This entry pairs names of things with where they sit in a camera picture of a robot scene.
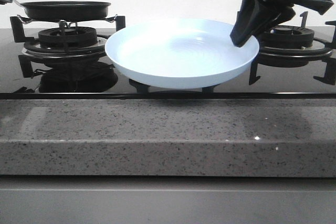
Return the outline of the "black gas burner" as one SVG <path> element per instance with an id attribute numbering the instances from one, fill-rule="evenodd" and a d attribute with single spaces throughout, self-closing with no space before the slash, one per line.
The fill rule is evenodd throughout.
<path id="1" fill-rule="evenodd" d="M 259 36 L 259 40 L 264 47 L 284 49 L 311 47 L 313 39 L 314 30 L 287 25 L 278 25 Z"/>
<path id="2" fill-rule="evenodd" d="M 41 47 L 60 49 L 67 45 L 69 48 L 82 48 L 96 44 L 97 31 L 90 27 L 50 28 L 38 33 Z"/>

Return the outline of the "right black gas burner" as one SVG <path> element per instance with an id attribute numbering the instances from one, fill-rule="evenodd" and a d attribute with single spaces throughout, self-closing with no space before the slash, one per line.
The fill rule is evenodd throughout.
<path id="1" fill-rule="evenodd" d="M 313 39 L 314 30 L 287 25 L 278 25 L 259 36 L 259 40 L 264 47 L 284 49 L 311 47 Z"/>

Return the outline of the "light blue plate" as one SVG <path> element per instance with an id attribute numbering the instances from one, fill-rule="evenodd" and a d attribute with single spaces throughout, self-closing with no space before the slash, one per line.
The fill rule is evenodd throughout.
<path id="1" fill-rule="evenodd" d="M 210 87 L 242 74 L 259 52 L 255 37 L 236 47 L 232 28 L 208 19 L 156 20 L 117 31 L 105 51 L 120 73 L 139 83 L 168 89 Z"/>

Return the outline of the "left black gas burner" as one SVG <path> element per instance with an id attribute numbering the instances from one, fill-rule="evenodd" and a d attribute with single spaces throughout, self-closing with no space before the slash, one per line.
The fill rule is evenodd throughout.
<path id="1" fill-rule="evenodd" d="M 69 48 L 82 48 L 96 44 L 97 31 L 90 27 L 50 28 L 38 33 L 41 47 L 60 49 L 67 45 Z"/>

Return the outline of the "black glass gas cooktop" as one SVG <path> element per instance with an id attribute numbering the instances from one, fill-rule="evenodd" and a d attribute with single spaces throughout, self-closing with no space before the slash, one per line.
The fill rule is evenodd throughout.
<path id="1" fill-rule="evenodd" d="M 331 42 L 332 29 L 315 27 L 316 37 Z M 249 84 L 250 67 L 216 86 L 163 89 L 135 82 L 121 74 L 105 56 L 79 61 L 48 62 L 22 53 L 24 45 L 1 31 L 2 99 L 273 99 L 334 98 L 335 85 L 324 76 L 326 63 L 312 61 L 298 68 L 258 65 L 260 79 Z"/>

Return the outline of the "right black pan support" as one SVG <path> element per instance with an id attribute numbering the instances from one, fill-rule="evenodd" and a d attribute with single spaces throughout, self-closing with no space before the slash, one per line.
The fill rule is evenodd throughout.
<path id="1" fill-rule="evenodd" d="M 298 27 L 306 27 L 308 12 L 300 14 L 302 18 L 301 25 Z M 278 68 L 298 68 L 306 66 L 312 61 L 322 61 L 326 63 L 324 76 L 314 76 L 313 78 L 330 85 L 335 85 L 335 59 L 332 54 L 335 52 L 335 35 L 332 41 L 328 42 L 315 36 L 311 47 L 301 47 L 299 49 L 284 49 L 264 47 L 259 40 L 260 50 L 257 57 L 253 60 L 250 67 L 249 84 L 252 85 L 260 79 L 257 75 L 258 65 Z"/>

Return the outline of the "black frying pan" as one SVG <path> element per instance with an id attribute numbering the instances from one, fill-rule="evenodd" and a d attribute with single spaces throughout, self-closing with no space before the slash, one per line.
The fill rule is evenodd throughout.
<path id="1" fill-rule="evenodd" d="M 108 15 L 109 2 L 96 1 L 42 1 L 24 2 L 1 0 L 4 3 L 17 3 L 28 18 L 44 22 L 83 22 L 104 19 Z"/>

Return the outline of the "left black pan support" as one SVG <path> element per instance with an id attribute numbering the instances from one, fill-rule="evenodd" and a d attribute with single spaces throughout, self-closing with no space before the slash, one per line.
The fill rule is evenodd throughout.
<path id="1" fill-rule="evenodd" d="M 10 18 L 12 25 L 12 31 L 15 42 L 22 42 L 24 44 L 24 49 L 22 53 L 37 59 L 61 59 L 61 58 L 81 58 L 81 57 L 101 57 L 105 56 L 104 47 L 109 38 L 106 35 L 97 34 L 98 42 L 92 46 L 82 47 L 82 48 L 69 48 L 65 45 L 64 48 L 52 49 L 52 48 L 43 48 L 40 45 L 38 37 L 27 37 L 24 32 L 23 25 L 26 23 L 31 23 L 34 20 L 30 18 L 21 17 L 19 15 L 13 16 Z M 65 28 L 73 27 L 82 27 L 75 25 L 73 27 L 66 21 L 61 20 L 58 22 L 58 27 L 64 33 Z"/>

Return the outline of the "black pan support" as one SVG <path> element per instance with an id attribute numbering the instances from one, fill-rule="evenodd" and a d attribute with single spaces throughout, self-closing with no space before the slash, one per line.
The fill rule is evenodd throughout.
<path id="1" fill-rule="evenodd" d="M 298 27 L 306 27 L 308 12 L 300 14 L 302 18 L 301 25 Z M 335 52 L 335 35 L 332 41 L 328 42 L 315 36 L 311 47 L 301 47 L 299 49 L 284 49 L 264 47 L 259 40 L 260 50 L 257 57 L 253 60 L 250 67 L 249 84 L 252 85 L 260 79 L 257 75 L 258 65 L 278 68 L 298 68 L 306 66 L 312 61 L 322 61 L 326 63 L 324 76 L 314 76 L 313 78 L 330 85 L 335 85 L 335 59 L 332 54 Z"/>
<path id="2" fill-rule="evenodd" d="M 37 59 L 61 59 L 61 58 L 81 58 L 81 57 L 101 57 L 105 56 L 104 47 L 109 38 L 106 35 L 97 34 L 98 42 L 92 46 L 82 47 L 82 48 L 69 48 L 65 45 L 64 48 L 52 49 L 52 48 L 43 48 L 40 45 L 38 37 L 27 37 L 24 32 L 23 25 L 26 23 L 31 23 L 34 20 L 30 18 L 21 17 L 19 15 L 13 16 L 10 18 L 12 25 L 12 31 L 15 42 L 22 42 L 24 44 L 24 49 L 22 53 Z M 58 27 L 64 33 L 65 28 L 73 27 L 82 27 L 75 25 L 73 27 L 66 21 L 61 20 L 58 22 Z"/>

